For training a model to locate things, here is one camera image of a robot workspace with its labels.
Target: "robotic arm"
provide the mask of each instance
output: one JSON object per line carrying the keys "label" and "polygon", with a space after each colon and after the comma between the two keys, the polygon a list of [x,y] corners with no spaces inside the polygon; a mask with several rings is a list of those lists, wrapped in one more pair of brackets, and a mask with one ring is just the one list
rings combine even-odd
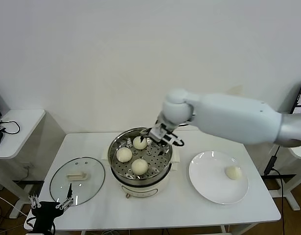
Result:
{"label": "robotic arm", "polygon": [[243,144],[301,145],[301,114],[281,114],[253,99],[225,94],[192,94],[185,90],[168,93],[156,124],[142,136],[183,146],[184,142],[173,134],[181,123]]}

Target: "white plate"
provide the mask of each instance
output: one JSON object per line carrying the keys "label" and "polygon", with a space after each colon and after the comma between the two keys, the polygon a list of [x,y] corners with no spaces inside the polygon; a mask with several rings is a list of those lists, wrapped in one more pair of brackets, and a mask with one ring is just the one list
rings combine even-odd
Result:
{"label": "white plate", "polygon": [[248,191],[248,177],[231,180],[225,174],[230,165],[239,166],[230,156],[216,151],[196,155],[189,165],[189,177],[196,190],[208,200],[219,204],[233,204],[242,200]]}

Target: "metal rim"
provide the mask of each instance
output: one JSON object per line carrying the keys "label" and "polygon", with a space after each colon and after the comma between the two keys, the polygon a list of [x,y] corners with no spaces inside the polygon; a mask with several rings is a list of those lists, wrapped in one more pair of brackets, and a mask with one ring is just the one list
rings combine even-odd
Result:
{"label": "metal rim", "polygon": [[126,186],[129,186],[129,187],[133,187],[133,188],[146,188],[146,187],[149,187],[149,186],[153,186],[153,185],[159,183],[161,180],[163,180],[163,179],[168,175],[168,173],[170,172],[171,167],[172,167],[172,164],[169,164],[168,170],[164,173],[164,175],[163,175],[160,179],[158,179],[158,180],[156,180],[156,181],[154,181],[154,182],[152,182],[152,183],[150,183],[150,184],[147,184],[147,185],[131,185],[131,184],[129,184],[129,183],[127,183],[127,182],[121,180],[121,179],[117,176],[117,174],[115,174],[115,172],[114,172],[114,170],[112,169],[112,167],[110,167],[110,169],[111,169],[111,172],[112,172],[112,174],[114,175],[114,177],[115,177],[117,180],[119,180],[120,183],[122,183],[122,184],[124,184],[124,185],[126,185]]}
{"label": "metal rim", "polygon": [[[108,149],[108,161],[115,174],[119,177],[127,178],[128,180],[144,181],[154,178],[161,173],[164,173],[171,161],[173,149],[170,146],[160,146],[147,138],[147,146],[144,149],[135,149],[133,147],[133,139],[136,137],[136,132],[140,132],[145,127],[133,128],[122,132],[110,144]],[[121,147],[129,148],[133,157],[127,163],[122,163],[117,160],[116,152]],[[135,175],[131,170],[131,165],[136,159],[144,159],[148,163],[148,171],[141,175]]]}
{"label": "metal rim", "polygon": [[74,161],[74,160],[76,160],[76,159],[82,159],[82,158],[90,158],[90,159],[94,159],[94,160],[96,160],[97,162],[99,162],[99,164],[102,166],[102,169],[103,169],[103,180],[102,180],[101,186],[99,187],[99,189],[97,190],[97,192],[96,192],[91,198],[89,198],[88,200],[82,202],[81,204],[72,205],[72,207],[76,207],[76,206],[79,206],[79,205],[84,204],[85,202],[88,202],[88,201],[91,200],[93,197],[95,197],[96,194],[100,191],[100,189],[101,189],[101,187],[103,186],[103,184],[104,184],[104,182],[105,182],[105,179],[106,179],[106,170],[105,170],[105,167],[103,166],[103,164],[102,164],[100,161],[98,161],[96,158],[91,158],[91,157],[74,158],[74,159],[72,159],[72,160],[70,160],[70,161],[64,163],[58,170],[56,170],[56,172],[53,174],[53,176],[52,176],[52,178],[51,178],[51,181],[50,181],[50,184],[49,184],[49,192],[50,192],[50,196],[51,196],[51,198],[53,199],[54,202],[55,202],[56,200],[55,200],[54,197],[52,196],[52,194],[51,194],[51,189],[50,189],[51,183],[52,183],[52,180],[53,180],[54,176],[55,176],[55,175],[57,174],[57,172],[58,172],[61,168],[63,168],[66,164],[68,164],[68,163],[70,163],[70,162],[72,162],[72,161]]}

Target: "white wall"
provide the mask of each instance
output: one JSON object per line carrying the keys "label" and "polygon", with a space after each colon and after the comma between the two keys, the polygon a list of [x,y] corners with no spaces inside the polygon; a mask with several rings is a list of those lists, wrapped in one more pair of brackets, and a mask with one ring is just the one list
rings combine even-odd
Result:
{"label": "white wall", "polygon": [[287,110],[300,83],[301,0],[0,0],[1,96],[67,133],[149,126],[171,87]]}

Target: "table leg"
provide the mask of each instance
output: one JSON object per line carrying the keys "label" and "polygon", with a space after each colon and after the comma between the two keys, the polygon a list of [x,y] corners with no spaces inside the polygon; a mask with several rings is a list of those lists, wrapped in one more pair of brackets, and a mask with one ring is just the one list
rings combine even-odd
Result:
{"label": "table leg", "polygon": [[246,231],[248,231],[249,229],[251,229],[252,227],[254,227],[257,224],[258,223],[240,224],[240,225],[234,226],[234,229],[231,233],[232,233],[232,235],[241,235],[241,234],[245,233]]}
{"label": "table leg", "polygon": [[28,193],[20,188],[16,183],[14,183],[7,174],[0,168],[0,184],[16,195],[18,198],[23,201],[29,202]]}
{"label": "table leg", "polygon": [[[277,183],[281,187],[281,180],[280,179],[277,179]],[[282,197],[282,190],[281,189],[269,190],[269,193],[270,193],[271,197],[273,197],[273,198]],[[288,204],[291,206],[293,211],[300,211],[301,208],[299,207],[299,205],[298,205],[297,201],[295,200],[295,198],[294,198],[293,194],[291,193],[291,191],[287,190],[286,193],[284,192],[284,197],[288,201]]]}
{"label": "table leg", "polygon": [[[7,176],[7,174],[3,170],[1,170],[1,168],[0,168],[0,184],[19,198],[19,200],[15,204],[15,208],[21,210],[24,204],[30,204],[30,201],[28,199],[29,196],[28,193],[32,189],[33,185],[27,185],[23,190]],[[9,217],[17,218],[18,215],[19,212],[16,209],[13,209]]]}

